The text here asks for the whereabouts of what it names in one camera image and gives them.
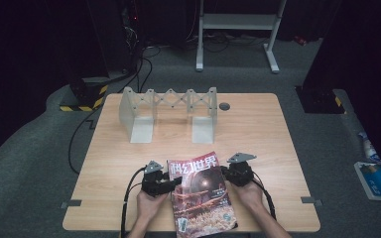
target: wooden table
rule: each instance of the wooden table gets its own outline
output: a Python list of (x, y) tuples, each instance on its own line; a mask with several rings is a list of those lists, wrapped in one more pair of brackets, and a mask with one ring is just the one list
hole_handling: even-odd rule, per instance
[[(120, 230), (124, 193), (133, 174), (154, 160), (167, 170), (167, 159), (191, 159), (215, 151), (220, 163), (236, 152), (256, 155), (249, 161), (270, 192), (278, 221), (287, 231), (315, 232), (320, 228), (312, 203), (301, 197), (311, 196), (305, 181), (278, 98), (270, 93), (218, 93), (218, 103), (230, 104), (228, 111), (218, 110), (213, 144), (191, 142), (191, 120), (185, 109), (158, 106), (153, 142), (131, 144), (125, 127), (119, 122), (121, 94), (107, 96), (72, 200), (80, 206), (67, 209), (66, 230)], [(140, 173), (135, 183), (141, 182)], [(230, 184), (230, 199), (239, 227), (233, 231), (260, 231), (242, 206)], [(135, 187), (129, 197), (126, 229), (136, 218)], [(167, 199), (150, 231), (175, 231), (171, 202)]]

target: dark background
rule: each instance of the dark background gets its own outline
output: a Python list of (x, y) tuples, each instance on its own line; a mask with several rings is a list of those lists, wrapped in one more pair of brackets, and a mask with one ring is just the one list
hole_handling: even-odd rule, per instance
[[(62, 44), (76, 74), (108, 75), (87, 2), (52, 7), (58, 2), (0, 0), (0, 146), (45, 111), (52, 92), (68, 84), (46, 14), (61, 20), (56, 26), (62, 39), (82, 39)], [(140, 36), (182, 45), (192, 29), (194, 2), (158, 2), (137, 1)], [(217, 12), (267, 13), (277, 8), (272, 0), (239, 1), (238, 7), (231, 0), (221, 0), (217, 7), (215, 1), (207, 2), (207, 11)], [(345, 89), (381, 156), (381, 1), (288, 1), (278, 39), (291, 41), (294, 36), (308, 42), (324, 38), (305, 86)]]

